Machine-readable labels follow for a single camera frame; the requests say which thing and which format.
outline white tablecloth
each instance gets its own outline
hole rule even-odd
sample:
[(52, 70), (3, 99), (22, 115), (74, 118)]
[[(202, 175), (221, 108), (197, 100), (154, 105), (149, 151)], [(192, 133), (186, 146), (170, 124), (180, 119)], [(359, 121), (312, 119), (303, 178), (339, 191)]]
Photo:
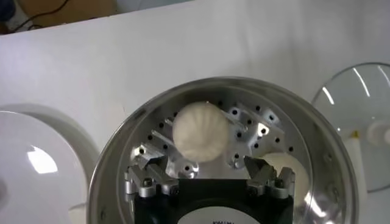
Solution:
[(128, 115), (181, 83), (254, 77), (311, 100), (348, 66), (390, 61), (389, 10), (388, 1), (193, 1), (1, 36), (0, 108), (40, 116), (95, 161)]

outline bolt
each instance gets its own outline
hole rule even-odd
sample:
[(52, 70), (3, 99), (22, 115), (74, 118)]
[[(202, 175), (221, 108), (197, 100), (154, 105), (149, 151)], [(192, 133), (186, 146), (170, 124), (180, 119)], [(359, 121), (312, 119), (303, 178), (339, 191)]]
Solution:
[(339, 203), (339, 198), (340, 198), (340, 196), (339, 196), (339, 192), (337, 191), (337, 188), (333, 187), (332, 193), (333, 193), (333, 195), (334, 195), (334, 198), (335, 198), (336, 203)]
[(327, 163), (332, 162), (332, 155), (331, 154), (325, 154), (324, 158), (325, 158), (325, 162), (327, 162)]
[(142, 184), (144, 187), (150, 187), (153, 185), (153, 180), (150, 177), (147, 177), (144, 179)]
[(257, 189), (254, 187), (249, 187), (248, 188), (248, 195), (250, 197), (256, 197), (257, 196)]

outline black cable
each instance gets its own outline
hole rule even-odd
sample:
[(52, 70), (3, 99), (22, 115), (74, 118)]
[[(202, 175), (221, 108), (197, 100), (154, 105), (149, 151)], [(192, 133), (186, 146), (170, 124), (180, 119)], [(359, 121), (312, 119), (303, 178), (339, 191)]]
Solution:
[(36, 27), (36, 28), (43, 28), (43, 26), (41, 26), (41, 25), (33, 24), (33, 25), (29, 26), (29, 28), (27, 28), (27, 30), (31, 30), (34, 27)]
[(56, 8), (55, 10), (53, 11), (50, 11), (50, 12), (44, 12), (44, 13), (39, 13), (39, 14), (36, 14), (35, 16), (31, 16), (28, 20), (26, 20), (25, 22), (23, 22), (22, 24), (20, 24), (17, 28), (13, 29), (11, 31), (11, 33), (15, 33), (18, 29), (22, 28), (24, 25), (26, 25), (29, 21), (32, 21), (33, 19), (36, 19), (38, 17), (41, 17), (41, 16), (46, 16), (46, 15), (50, 15), (50, 14), (53, 14), (53, 13), (56, 13), (58, 11), (60, 11), (62, 8), (64, 8), (64, 6), (66, 5), (66, 3), (68, 3), (69, 0), (65, 0), (62, 5), (60, 5), (60, 7)]

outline stainless steel pot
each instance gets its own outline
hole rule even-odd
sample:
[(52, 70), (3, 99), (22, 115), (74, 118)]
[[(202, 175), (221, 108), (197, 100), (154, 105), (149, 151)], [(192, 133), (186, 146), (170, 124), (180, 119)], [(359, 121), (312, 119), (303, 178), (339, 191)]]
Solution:
[[(220, 107), (230, 121), (229, 149), (215, 161), (184, 159), (172, 142), (176, 113), (192, 102)], [(259, 138), (263, 124), (269, 135)], [(114, 133), (95, 168), (88, 199), (88, 223), (131, 223), (124, 174), (139, 150), (169, 156), (166, 173), (185, 178), (247, 178), (232, 155), (286, 152), (310, 179), (305, 203), (294, 208), (294, 223), (356, 223), (356, 178), (346, 149), (332, 126), (306, 101), (270, 83), (213, 78), (186, 83), (145, 103)]]

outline metal bracket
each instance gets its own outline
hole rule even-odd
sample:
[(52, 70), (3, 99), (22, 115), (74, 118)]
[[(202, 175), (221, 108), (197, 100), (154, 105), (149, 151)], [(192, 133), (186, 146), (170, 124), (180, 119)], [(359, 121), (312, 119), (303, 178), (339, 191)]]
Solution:
[(167, 162), (167, 157), (161, 156), (130, 166), (125, 173), (126, 194), (138, 193), (143, 198), (152, 197), (156, 194), (156, 186), (160, 185), (162, 194), (177, 195), (179, 181), (165, 173)]
[(270, 192), (274, 198), (285, 199), (294, 195), (295, 173), (292, 169), (283, 167), (279, 176), (276, 170), (263, 159), (245, 157), (244, 162), (252, 179), (247, 180), (252, 195), (261, 196)]

